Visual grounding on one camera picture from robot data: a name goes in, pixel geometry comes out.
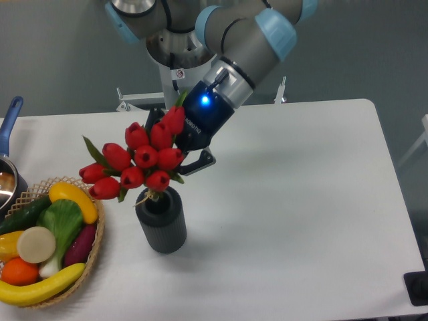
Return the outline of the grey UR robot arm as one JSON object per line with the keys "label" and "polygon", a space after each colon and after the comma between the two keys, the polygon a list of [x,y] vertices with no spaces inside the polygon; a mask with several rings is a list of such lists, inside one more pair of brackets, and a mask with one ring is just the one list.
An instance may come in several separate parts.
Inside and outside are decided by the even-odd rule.
{"label": "grey UR robot arm", "polygon": [[215,162],[211,139],[290,53],[295,25],[316,1],[108,1],[105,10],[128,43],[144,41],[158,66],[165,106],[185,94],[185,129],[176,143],[199,159],[178,168],[190,175]]}

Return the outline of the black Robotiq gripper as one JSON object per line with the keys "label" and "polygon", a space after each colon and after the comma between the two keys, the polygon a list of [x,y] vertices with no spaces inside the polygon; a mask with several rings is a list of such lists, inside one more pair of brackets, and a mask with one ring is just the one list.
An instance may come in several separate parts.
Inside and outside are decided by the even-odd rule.
{"label": "black Robotiq gripper", "polygon": [[[183,102],[185,123],[183,131],[176,137],[175,144],[183,152],[202,150],[196,161],[178,167],[177,172],[180,175],[189,176],[216,163],[216,158],[208,146],[213,136],[234,113],[234,109],[218,93],[208,91],[207,88],[206,83],[198,82]],[[144,129],[151,130],[164,115],[162,108],[151,108]]]}

